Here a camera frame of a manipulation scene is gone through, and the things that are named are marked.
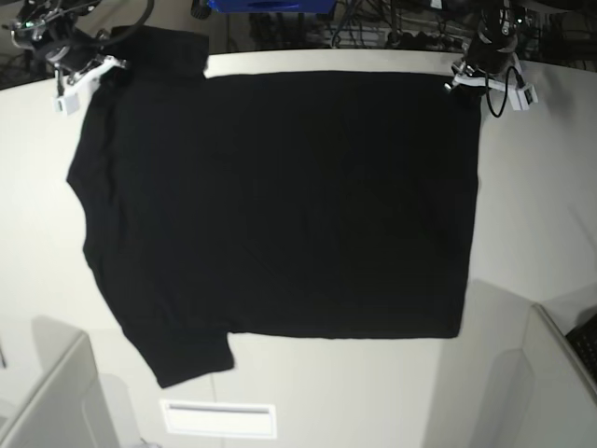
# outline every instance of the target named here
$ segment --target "shirt sleeve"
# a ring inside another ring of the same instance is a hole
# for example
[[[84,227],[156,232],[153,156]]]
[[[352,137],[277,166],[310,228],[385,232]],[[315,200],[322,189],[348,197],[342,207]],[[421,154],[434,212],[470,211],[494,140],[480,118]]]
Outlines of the shirt sleeve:
[[[191,329],[123,329],[164,387],[234,367],[227,333]]]

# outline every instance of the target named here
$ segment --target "blue container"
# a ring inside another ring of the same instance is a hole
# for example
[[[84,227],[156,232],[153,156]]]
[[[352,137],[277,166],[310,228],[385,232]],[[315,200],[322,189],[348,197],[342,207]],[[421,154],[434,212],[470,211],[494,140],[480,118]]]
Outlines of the blue container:
[[[316,12],[327,14],[336,0],[210,0],[218,12]]]

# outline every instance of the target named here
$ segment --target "t-shirt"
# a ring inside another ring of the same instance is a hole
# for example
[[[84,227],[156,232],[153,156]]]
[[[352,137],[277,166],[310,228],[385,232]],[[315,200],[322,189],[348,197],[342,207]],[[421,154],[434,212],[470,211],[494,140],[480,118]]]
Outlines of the t-shirt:
[[[421,74],[206,79],[205,39],[155,28],[109,52],[132,68],[95,92],[68,181],[162,387],[231,369],[228,333],[458,334],[479,103]]]

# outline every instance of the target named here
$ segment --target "table surface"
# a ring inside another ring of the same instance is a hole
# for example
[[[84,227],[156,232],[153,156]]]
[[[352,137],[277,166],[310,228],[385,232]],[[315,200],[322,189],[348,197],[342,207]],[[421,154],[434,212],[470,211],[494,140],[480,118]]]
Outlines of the table surface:
[[[384,50],[242,53],[210,57],[207,76],[310,70],[448,75],[453,59]],[[468,446],[493,361],[521,346],[531,301],[542,302],[564,332],[597,306],[597,74],[539,63],[524,68],[538,105],[528,112],[507,107],[500,119],[483,105],[472,283],[458,340],[235,335],[235,371],[157,389],[82,255],[85,219],[64,179],[84,112],[55,115],[52,81],[0,92],[0,314],[24,322],[45,315],[87,330],[99,370],[129,388],[144,438],[166,446],[195,446],[164,433],[155,401],[166,397],[274,403],[284,447]],[[441,418],[442,412],[450,416]],[[228,448],[260,444],[226,442]]]

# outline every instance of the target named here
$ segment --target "black t-shirt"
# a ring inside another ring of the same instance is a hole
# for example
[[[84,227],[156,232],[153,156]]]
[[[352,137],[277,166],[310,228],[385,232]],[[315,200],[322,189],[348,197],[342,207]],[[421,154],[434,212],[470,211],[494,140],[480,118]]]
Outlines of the black t-shirt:
[[[112,49],[132,69],[94,94],[68,177],[160,385],[232,368],[231,332],[456,336],[479,106],[420,74],[206,79],[205,44],[144,28]]]

